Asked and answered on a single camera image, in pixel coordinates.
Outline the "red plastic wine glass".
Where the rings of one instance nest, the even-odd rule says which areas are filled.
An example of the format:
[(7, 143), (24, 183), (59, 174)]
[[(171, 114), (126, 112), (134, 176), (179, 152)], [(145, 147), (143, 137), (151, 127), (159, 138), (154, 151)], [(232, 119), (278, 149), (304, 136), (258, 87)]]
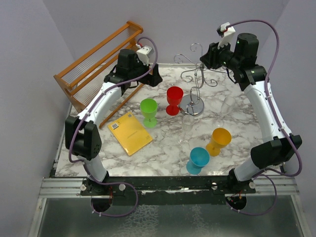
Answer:
[(172, 86), (167, 90), (167, 101), (169, 105), (166, 107), (166, 112), (170, 116), (175, 116), (179, 113), (179, 104), (183, 97), (183, 90), (180, 87)]

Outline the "green plastic wine glass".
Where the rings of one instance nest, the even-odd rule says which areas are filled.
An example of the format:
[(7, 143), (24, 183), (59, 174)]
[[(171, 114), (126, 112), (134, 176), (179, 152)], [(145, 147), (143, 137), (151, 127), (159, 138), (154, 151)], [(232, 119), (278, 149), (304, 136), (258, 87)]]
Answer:
[(144, 117), (143, 124), (147, 128), (153, 128), (157, 124), (156, 113), (158, 104), (154, 99), (147, 98), (141, 101), (140, 110)]

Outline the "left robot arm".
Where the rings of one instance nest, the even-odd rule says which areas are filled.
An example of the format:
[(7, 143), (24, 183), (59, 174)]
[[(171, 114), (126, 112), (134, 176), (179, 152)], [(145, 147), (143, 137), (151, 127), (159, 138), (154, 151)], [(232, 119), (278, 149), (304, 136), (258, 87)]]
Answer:
[(65, 120), (65, 147), (69, 156), (75, 155), (71, 163), (82, 162), (88, 178), (93, 181), (92, 189), (99, 195), (109, 189), (108, 171), (102, 165), (99, 152), (102, 146), (99, 125), (112, 105), (130, 88), (134, 81), (151, 87), (162, 82), (158, 65), (149, 63), (156, 51), (144, 46), (137, 51), (122, 49), (117, 64), (105, 75), (104, 82), (90, 104), (77, 116)]

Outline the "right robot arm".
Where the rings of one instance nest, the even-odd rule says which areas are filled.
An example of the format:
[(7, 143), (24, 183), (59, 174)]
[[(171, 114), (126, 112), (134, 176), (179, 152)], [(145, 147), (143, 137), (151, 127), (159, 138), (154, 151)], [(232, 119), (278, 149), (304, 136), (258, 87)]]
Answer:
[(227, 188), (238, 193), (258, 173), (289, 161), (302, 145), (300, 135), (293, 135), (284, 122), (266, 82), (267, 71), (256, 63), (259, 41), (254, 34), (242, 33), (237, 37), (234, 51), (230, 50), (232, 33), (220, 34), (221, 40), (212, 43), (201, 62), (208, 69), (226, 67), (244, 92), (259, 122), (263, 143), (253, 147), (250, 158), (230, 170)]

